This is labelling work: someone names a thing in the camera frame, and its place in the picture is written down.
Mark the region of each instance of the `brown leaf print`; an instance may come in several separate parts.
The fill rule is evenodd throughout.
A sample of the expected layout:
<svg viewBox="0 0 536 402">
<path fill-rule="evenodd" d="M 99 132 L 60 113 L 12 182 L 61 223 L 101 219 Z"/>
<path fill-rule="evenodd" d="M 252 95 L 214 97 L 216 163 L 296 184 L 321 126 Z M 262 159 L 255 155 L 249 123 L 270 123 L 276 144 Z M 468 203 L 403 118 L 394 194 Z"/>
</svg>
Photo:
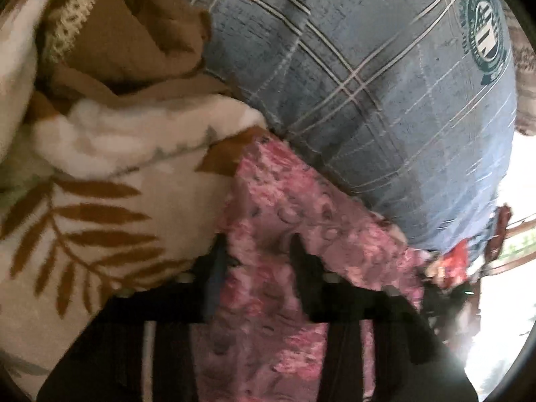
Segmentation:
<svg viewBox="0 0 536 402">
<path fill-rule="evenodd" d="M 84 287 L 82 287 L 82 302 L 84 302 L 84 307 L 86 311 L 91 314 L 93 312 L 93 308 L 91 307 L 91 298 L 89 296 L 89 289 L 91 288 L 91 285 L 89 283 L 90 279 L 90 271 L 86 271 L 86 277 L 84 279 Z"/>
<path fill-rule="evenodd" d="M 153 278 L 157 275 L 165 275 L 169 269 L 173 269 L 175 272 L 183 272 L 191 266 L 191 262 L 159 262 L 151 266 L 144 267 L 142 269 L 131 272 L 124 277 L 125 281 L 128 280 L 143 280 L 145 278 Z"/>
<path fill-rule="evenodd" d="M 58 286 L 58 297 L 56 299 L 56 310 L 61 318 L 65 317 L 67 307 L 71 302 L 71 295 L 74 287 L 74 263 L 69 262 L 63 272 Z"/>
<path fill-rule="evenodd" d="M 48 284 L 48 281 L 50 279 L 50 274 L 52 274 L 52 270 L 54 269 L 54 265 L 56 264 L 57 251 L 58 251 L 58 242 L 54 241 L 54 243 L 52 244 L 48 252 L 47 259 L 41 266 L 41 270 L 39 271 L 39 276 L 36 279 L 36 285 L 34 286 L 34 295 L 36 297 L 39 297 L 39 295 L 43 293 L 43 290 Z"/>
<path fill-rule="evenodd" d="M 20 199 L 13 205 L 13 207 L 7 213 L 4 222 L 2 223 L 2 232 L 0 233 L 0 239 L 4 239 L 9 236 L 15 229 L 22 225 L 22 223 L 33 213 L 39 203 L 45 198 L 48 190 L 50 189 L 50 183 L 41 183 L 31 189 L 24 198 Z"/>
<path fill-rule="evenodd" d="M 135 197 L 138 189 L 122 183 L 109 181 L 54 181 L 65 192 L 87 198 L 119 199 Z"/>
<path fill-rule="evenodd" d="M 114 289 L 110 284 L 110 281 L 106 278 L 101 279 L 101 285 L 98 289 L 98 297 L 100 299 L 100 307 L 104 308 L 108 298 L 114 293 Z"/>
<path fill-rule="evenodd" d="M 86 230 L 65 234 L 66 239 L 85 247 L 117 248 L 141 245 L 157 240 L 152 234 L 135 234 L 126 231 Z"/>
<path fill-rule="evenodd" d="M 150 219 L 143 213 L 131 212 L 124 207 L 114 207 L 101 204 L 78 204 L 57 207 L 55 213 L 74 221 L 94 222 L 99 224 L 123 225 L 125 223 L 145 221 Z"/>
<path fill-rule="evenodd" d="M 48 222 L 48 213 L 42 216 L 35 224 L 33 224 L 28 231 L 24 234 L 17 252 L 13 257 L 11 265 L 10 276 L 14 279 L 20 271 L 22 271 L 28 263 L 31 253 L 36 248 L 37 243 L 45 230 L 45 226 Z"/>
<path fill-rule="evenodd" d="M 93 266 L 116 267 L 129 263 L 147 262 L 158 258 L 164 252 L 164 248 L 135 248 L 130 251 L 118 252 L 111 256 L 106 256 L 102 260 L 93 263 Z"/>
</svg>

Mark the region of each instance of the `logo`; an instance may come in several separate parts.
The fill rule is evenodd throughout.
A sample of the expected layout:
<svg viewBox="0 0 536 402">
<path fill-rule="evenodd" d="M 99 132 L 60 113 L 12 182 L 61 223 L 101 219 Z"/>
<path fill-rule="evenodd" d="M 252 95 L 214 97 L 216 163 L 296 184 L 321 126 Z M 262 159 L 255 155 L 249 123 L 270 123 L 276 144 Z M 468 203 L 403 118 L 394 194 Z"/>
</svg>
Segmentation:
<svg viewBox="0 0 536 402">
<path fill-rule="evenodd" d="M 464 53 L 471 53 L 484 72 L 481 84 L 492 83 L 505 66 L 507 50 L 496 0 L 460 0 Z"/>
</svg>

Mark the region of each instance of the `plaid pattern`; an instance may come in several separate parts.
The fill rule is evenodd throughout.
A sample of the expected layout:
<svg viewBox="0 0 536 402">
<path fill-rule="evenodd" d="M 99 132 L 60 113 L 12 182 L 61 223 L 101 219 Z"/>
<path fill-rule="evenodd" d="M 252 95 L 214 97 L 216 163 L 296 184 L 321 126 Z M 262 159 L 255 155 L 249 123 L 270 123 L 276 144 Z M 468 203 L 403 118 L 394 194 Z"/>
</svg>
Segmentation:
<svg viewBox="0 0 536 402">
<path fill-rule="evenodd" d="M 502 13 L 507 64 L 481 85 L 460 0 L 191 2 L 213 16 L 210 72 L 412 246 L 446 252 L 484 228 L 516 112 Z"/>
</svg>

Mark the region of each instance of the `floral pattern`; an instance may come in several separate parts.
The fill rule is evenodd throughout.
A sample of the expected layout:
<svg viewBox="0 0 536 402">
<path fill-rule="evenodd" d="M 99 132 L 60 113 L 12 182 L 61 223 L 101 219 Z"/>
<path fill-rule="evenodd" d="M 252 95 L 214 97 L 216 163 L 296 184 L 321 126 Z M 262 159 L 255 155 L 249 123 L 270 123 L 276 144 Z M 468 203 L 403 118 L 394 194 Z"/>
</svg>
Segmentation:
<svg viewBox="0 0 536 402">
<path fill-rule="evenodd" d="M 416 306 L 416 250 L 396 226 L 337 190 L 278 140 L 247 148 L 220 230 L 238 263 L 220 306 L 192 330 L 199 400 L 315 401 L 327 324 L 310 324 L 294 294 L 286 256 L 299 233 L 329 270 L 369 289 L 397 287 Z M 363 322 L 364 396 L 374 389 L 372 326 Z"/>
</svg>

